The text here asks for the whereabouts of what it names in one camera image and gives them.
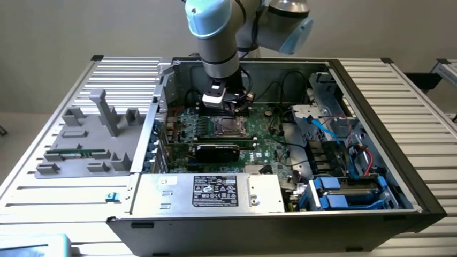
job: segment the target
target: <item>blue cable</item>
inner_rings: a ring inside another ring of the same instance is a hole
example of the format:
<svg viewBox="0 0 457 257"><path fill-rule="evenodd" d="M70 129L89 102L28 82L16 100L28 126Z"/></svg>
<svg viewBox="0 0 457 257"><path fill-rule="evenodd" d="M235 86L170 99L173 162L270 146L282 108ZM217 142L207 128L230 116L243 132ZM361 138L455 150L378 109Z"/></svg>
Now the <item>blue cable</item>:
<svg viewBox="0 0 457 257"><path fill-rule="evenodd" d="M325 133L327 133L327 134L334 138L335 143L339 143L339 141L338 141L338 139L337 139L335 134L334 134L333 131L329 131L326 128L323 128L322 124L321 124L315 119L311 120L311 123L321 129L321 131L323 131Z"/></svg>

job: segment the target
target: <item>power supply label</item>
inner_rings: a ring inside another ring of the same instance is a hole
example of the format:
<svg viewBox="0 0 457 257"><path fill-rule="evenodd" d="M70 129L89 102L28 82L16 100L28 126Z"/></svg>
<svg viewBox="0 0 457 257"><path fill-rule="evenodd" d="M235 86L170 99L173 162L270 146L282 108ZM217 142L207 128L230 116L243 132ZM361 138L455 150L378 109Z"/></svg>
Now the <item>power supply label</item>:
<svg viewBox="0 0 457 257"><path fill-rule="evenodd" d="M194 207L237 206L235 176L194 176L191 205Z"/></svg>

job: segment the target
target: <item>blue clip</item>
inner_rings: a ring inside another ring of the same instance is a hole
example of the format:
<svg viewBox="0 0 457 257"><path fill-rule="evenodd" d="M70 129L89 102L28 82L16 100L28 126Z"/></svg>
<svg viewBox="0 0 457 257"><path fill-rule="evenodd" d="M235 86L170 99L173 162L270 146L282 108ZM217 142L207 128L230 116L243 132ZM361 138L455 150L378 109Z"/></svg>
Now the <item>blue clip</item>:
<svg viewBox="0 0 457 257"><path fill-rule="evenodd" d="M386 181L385 181L385 178L381 176L378 176L378 183L379 183L382 190L385 190L386 189Z"/></svg>
<svg viewBox="0 0 457 257"><path fill-rule="evenodd" d="M329 202L327 202L325 197L319 198L319 202L321 202L322 209L327 209L329 208Z"/></svg>
<svg viewBox="0 0 457 257"><path fill-rule="evenodd" d="M349 175L351 176L353 179L359 179L358 173L355 172L355 167L354 165L349 165Z"/></svg>
<svg viewBox="0 0 457 257"><path fill-rule="evenodd" d="M305 205L305 202L306 202L306 192L301 196L301 200L299 200L297 208L295 208L297 211L299 211L301 207Z"/></svg>
<svg viewBox="0 0 457 257"><path fill-rule="evenodd" d="M112 192L106 195L105 202L120 202L120 194L116 192Z"/></svg>
<svg viewBox="0 0 457 257"><path fill-rule="evenodd" d="M321 184L321 179L319 178L314 179L314 187L315 187L317 190L322 188L322 184Z"/></svg>

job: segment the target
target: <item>blue latch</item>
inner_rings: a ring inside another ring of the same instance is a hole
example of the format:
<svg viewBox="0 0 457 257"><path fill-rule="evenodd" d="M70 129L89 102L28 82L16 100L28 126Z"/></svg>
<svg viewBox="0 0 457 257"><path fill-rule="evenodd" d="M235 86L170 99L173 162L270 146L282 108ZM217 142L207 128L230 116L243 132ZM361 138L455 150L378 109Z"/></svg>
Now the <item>blue latch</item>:
<svg viewBox="0 0 457 257"><path fill-rule="evenodd" d="M315 187L315 189L317 189L317 190L321 189L321 188L322 188L321 180L319 180L319 179L314 179L313 181L314 181L314 187Z"/></svg>
<svg viewBox="0 0 457 257"><path fill-rule="evenodd" d="M319 202L321 202L322 209L327 209L329 208L329 201L326 200L325 197L319 198Z"/></svg>
<svg viewBox="0 0 457 257"><path fill-rule="evenodd" d="M379 183L382 190L385 190L386 189L386 181L385 181L385 178L382 176L378 176L378 183Z"/></svg>
<svg viewBox="0 0 457 257"><path fill-rule="evenodd" d="M355 172L355 167L354 165L349 165L349 175L353 179L359 179L358 173Z"/></svg>
<svg viewBox="0 0 457 257"><path fill-rule="evenodd" d="M106 195L105 202L120 202L120 194L116 192L112 192Z"/></svg>

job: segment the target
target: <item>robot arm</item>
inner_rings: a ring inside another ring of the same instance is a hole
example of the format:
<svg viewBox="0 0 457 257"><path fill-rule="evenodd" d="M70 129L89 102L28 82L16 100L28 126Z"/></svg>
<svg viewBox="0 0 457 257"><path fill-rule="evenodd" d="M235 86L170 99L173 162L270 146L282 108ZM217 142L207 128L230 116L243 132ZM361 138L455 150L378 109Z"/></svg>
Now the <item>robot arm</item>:
<svg viewBox="0 0 457 257"><path fill-rule="evenodd" d="M202 92L205 106L231 109L246 106L238 53L258 46L291 54L311 26L306 0L186 0L190 33L197 38L202 64L211 83Z"/></svg>

